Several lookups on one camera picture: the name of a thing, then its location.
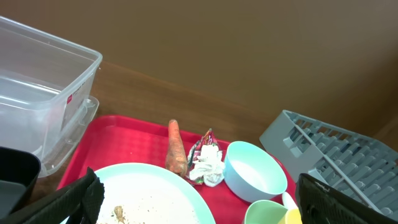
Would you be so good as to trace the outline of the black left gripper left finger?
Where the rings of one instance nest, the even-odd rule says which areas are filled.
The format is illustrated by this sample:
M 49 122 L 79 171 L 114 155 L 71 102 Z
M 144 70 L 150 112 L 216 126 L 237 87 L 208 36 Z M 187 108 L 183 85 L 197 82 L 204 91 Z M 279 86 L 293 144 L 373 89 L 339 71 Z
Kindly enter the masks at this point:
M 87 168 L 82 178 L 1 219 L 1 224 L 96 224 L 103 201 L 104 184 Z

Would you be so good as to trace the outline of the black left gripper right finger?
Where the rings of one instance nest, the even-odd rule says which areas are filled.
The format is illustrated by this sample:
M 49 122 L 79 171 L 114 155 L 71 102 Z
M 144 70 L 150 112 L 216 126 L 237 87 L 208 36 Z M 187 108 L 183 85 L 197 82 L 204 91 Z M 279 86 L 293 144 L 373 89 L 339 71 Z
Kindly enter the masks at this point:
M 300 174 L 295 198 L 303 224 L 397 224 L 308 174 Z

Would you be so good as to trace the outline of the yellow cup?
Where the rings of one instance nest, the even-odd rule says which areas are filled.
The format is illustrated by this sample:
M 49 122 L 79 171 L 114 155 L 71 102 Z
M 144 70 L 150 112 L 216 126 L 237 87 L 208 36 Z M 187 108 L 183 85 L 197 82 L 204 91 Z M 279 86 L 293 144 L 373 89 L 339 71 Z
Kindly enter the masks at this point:
M 299 209 L 288 210 L 277 224 L 302 224 Z

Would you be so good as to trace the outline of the light blue plate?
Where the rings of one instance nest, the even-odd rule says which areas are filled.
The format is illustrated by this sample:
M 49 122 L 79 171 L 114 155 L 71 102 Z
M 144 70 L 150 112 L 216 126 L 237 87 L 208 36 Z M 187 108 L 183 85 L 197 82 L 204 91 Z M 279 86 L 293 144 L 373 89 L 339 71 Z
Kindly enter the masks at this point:
M 185 180 L 159 166 L 124 163 L 95 171 L 104 184 L 97 223 L 118 222 L 121 205 L 125 223 L 215 224 L 202 196 Z

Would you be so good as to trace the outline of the light green bowl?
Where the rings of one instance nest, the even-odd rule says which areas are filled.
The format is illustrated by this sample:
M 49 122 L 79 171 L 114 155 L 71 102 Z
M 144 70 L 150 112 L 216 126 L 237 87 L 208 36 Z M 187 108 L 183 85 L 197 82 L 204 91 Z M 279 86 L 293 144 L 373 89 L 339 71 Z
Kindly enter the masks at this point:
M 243 224 L 278 224 L 288 209 L 271 200 L 258 200 L 250 204 Z

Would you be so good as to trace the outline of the light blue bowl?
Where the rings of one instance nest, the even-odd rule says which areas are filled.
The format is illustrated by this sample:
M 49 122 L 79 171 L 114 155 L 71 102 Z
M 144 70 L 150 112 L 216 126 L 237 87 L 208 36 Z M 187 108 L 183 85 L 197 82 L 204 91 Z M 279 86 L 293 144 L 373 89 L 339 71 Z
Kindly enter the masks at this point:
M 278 162 L 251 143 L 232 142 L 224 164 L 226 185 L 244 201 L 270 200 L 287 190 L 287 177 Z

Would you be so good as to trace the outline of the orange carrot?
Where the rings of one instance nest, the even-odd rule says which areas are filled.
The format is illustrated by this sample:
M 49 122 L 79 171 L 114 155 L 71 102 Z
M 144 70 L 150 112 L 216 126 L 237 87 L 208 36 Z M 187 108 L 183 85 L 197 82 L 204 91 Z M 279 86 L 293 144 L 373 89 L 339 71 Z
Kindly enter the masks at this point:
M 188 171 L 188 162 L 177 120 L 171 119 L 168 126 L 169 146 L 165 159 L 165 168 L 184 178 Z

